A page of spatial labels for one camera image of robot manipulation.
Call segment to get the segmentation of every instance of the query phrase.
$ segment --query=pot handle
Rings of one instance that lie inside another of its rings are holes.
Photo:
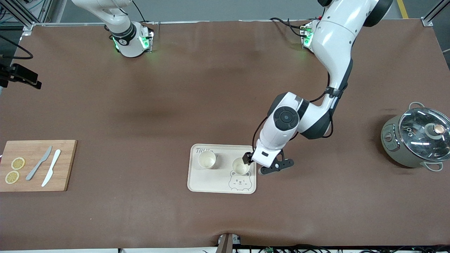
[[[432,172],[439,172],[443,169],[444,165],[442,163],[427,163],[427,162],[421,162],[420,164],[422,164],[425,168],[427,168],[428,170],[432,171]],[[439,165],[439,169],[437,170],[433,170],[432,168],[430,168],[429,165]]]
[[[419,107],[422,107],[422,108],[425,107],[425,105],[423,105],[423,103],[420,103],[420,102],[412,102],[412,103],[409,104],[408,109],[411,110],[411,105],[413,105],[413,104],[416,104],[416,105],[418,105]]]

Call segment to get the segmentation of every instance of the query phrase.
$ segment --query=wooden block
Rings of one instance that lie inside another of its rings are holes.
[[[40,161],[50,146],[53,146],[50,156],[39,166],[39,169],[30,181],[25,180],[28,173]],[[67,190],[76,147],[76,140],[13,140],[6,142],[0,163],[0,192]],[[53,167],[53,176],[42,187],[42,182],[47,175],[57,149],[61,150],[61,154]],[[13,170],[11,162],[17,157],[25,159],[25,166],[17,170],[20,174],[19,180],[9,185],[5,182],[5,177],[8,172]]]

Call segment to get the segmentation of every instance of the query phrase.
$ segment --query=bear drawing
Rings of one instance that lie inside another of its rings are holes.
[[[250,181],[250,172],[247,172],[244,175],[236,174],[236,172],[232,171],[230,173],[230,181],[228,186],[231,189],[236,190],[250,190],[252,187],[252,182]]]

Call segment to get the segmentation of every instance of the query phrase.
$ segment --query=white cup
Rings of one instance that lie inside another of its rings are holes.
[[[212,151],[203,151],[198,156],[198,163],[205,169],[211,169],[216,163],[217,156]]]
[[[250,165],[244,164],[242,157],[236,158],[233,161],[233,171],[238,175],[245,175],[250,171]]]

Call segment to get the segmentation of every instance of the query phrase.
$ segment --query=knife blade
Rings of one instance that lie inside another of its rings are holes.
[[[40,161],[34,166],[33,170],[30,171],[30,173],[27,175],[25,180],[29,181],[33,178],[34,174],[36,173],[37,169],[41,165],[41,163],[45,162],[47,158],[50,156],[50,152],[52,151],[53,146],[50,146],[47,151],[45,152],[44,156],[40,159]]]
[[[53,167],[55,166],[56,161],[58,160],[59,155],[61,154],[61,150],[57,149],[55,151],[55,155],[53,155],[52,164],[50,164],[49,172],[47,172],[47,175],[45,176],[44,182],[42,182],[42,187],[44,187],[50,180],[50,178],[53,175]]]

